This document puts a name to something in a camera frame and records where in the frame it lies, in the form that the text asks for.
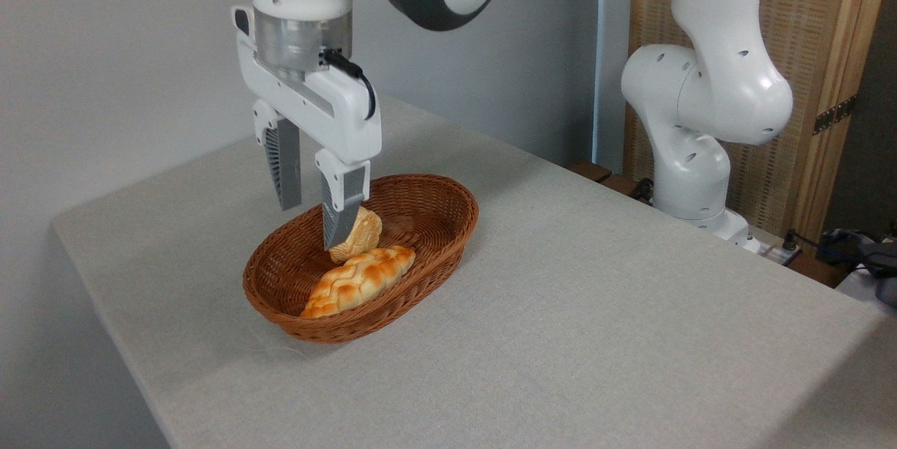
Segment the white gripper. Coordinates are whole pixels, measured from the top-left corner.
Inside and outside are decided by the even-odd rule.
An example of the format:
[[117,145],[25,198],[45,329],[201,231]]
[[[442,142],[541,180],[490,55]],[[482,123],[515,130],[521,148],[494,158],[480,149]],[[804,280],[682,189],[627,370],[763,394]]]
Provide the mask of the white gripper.
[[280,209],[301,205],[302,130],[323,148],[315,162],[322,175],[324,248],[343,244],[371,194],[369,159],[382,149],[381,115],[367,118],[371,105],[367,86],[333,66],[296,80],[272,72],[262,64],[253,39],[251,9],[234,6],[233,24],[241,74],[261,99],[253,105],[256,141],[265,149]]

